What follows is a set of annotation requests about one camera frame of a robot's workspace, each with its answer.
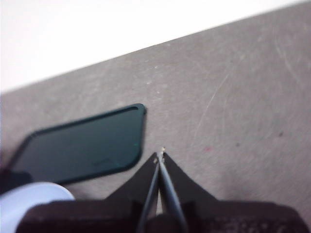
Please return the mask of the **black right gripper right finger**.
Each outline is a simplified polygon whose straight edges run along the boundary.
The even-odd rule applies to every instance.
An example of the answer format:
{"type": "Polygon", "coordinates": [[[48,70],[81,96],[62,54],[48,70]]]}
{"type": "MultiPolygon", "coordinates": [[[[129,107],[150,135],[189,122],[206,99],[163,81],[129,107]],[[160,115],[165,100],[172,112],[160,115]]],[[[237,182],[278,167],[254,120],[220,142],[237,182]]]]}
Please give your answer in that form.
{"type": "Polygon", "coordinates": [[[159,187],[164,213],[177,221],[183,233],[201,233],[203,214],[218,200],[193,181],[166,153],[159,156],[159,187]]]}

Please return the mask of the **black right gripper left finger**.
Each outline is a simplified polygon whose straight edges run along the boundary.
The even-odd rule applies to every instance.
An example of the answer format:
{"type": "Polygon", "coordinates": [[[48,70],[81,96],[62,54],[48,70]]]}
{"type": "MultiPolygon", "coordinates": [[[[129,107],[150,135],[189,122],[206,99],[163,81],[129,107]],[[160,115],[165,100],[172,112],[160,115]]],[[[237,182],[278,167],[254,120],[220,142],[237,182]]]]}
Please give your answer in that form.
{"type": "Polygon", "coordinates": [[[142,233],[156,200],[159,164],[153,153],[137,172],[105,200],[105,233],[142,233]]]}

